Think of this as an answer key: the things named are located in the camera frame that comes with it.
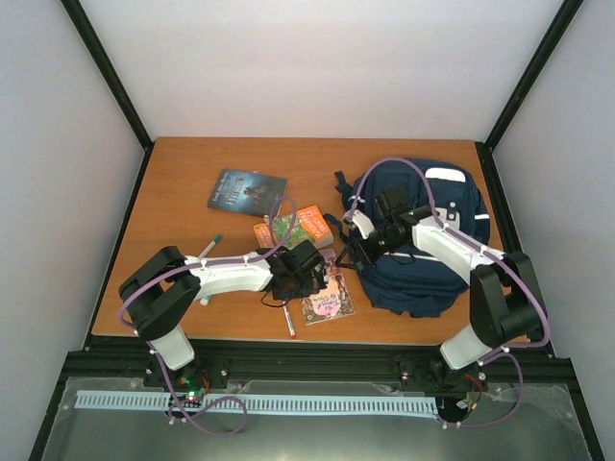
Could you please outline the pink illustrated paperback book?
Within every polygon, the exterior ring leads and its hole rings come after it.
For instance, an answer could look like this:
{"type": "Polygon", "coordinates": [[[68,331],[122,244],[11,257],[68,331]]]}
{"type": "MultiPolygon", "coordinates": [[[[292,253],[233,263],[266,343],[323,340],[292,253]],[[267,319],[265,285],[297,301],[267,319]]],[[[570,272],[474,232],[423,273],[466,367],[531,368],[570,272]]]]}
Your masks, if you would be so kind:
{"type": "Polygon", "coordinates": [[[345,277],[341,269],[335,265],[334,249],[323,249],[320,253],[326,262],[327,286],[317,294],[301,300],[307,325],[347,317],[356,312],[345,277]]]}

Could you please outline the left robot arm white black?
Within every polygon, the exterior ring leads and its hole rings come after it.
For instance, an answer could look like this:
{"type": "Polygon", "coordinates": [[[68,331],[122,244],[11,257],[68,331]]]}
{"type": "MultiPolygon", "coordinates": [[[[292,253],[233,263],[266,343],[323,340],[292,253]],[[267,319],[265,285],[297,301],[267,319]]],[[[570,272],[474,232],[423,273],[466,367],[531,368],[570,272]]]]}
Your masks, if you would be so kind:
{"type": "Polygon", "coordinates": [[[200,363],[181,320],[189,307],[214,295],[255,292],[271,296],[276,307],[327,287],[327,263],[309,241],[292,249],[276,246],[245,255],[196,257],[164,247],[119,288],[118,317],[145,341],[179,386],[193,384],[200,363]]]}

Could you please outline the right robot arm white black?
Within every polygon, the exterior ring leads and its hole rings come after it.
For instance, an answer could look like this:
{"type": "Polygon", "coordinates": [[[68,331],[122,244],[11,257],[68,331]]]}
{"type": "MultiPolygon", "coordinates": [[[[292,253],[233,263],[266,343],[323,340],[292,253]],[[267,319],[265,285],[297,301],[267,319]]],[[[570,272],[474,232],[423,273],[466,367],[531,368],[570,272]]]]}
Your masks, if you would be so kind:
{"type": "Polygon", "coordinates": [[[452,388],[461,373],[474,364],[485,364],[499,352],[519,346],[542,347],[551,339],[550,326],[537,278],[529,257],[506,254],[444,222],[433,204],[411,206],[399,187],[382,192],[377,206],[384,222],[375,226],[356,205],[343,222],[355,238],[337,263],[362,274],[385,255],[403,246],[433,256],[469,287],[469,323],[444,341],[430,361],[434,386],[452,388]]]}

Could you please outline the navy blue student backpack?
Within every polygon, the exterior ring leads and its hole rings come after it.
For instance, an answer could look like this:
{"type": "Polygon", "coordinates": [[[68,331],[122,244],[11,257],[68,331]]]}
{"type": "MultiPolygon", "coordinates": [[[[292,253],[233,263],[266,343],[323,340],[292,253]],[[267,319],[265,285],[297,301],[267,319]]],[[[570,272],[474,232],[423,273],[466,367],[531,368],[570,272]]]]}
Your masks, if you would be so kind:
{"type": "Polygon", "coordinates": [[[345,248],[336,263],[357,272],[375,308],[412,318],[437,318],[485,260],[490,217],[465,169],[420,158],[380,160],[354,183],[335,174],[345,209],[328,216],[345,248]]]}

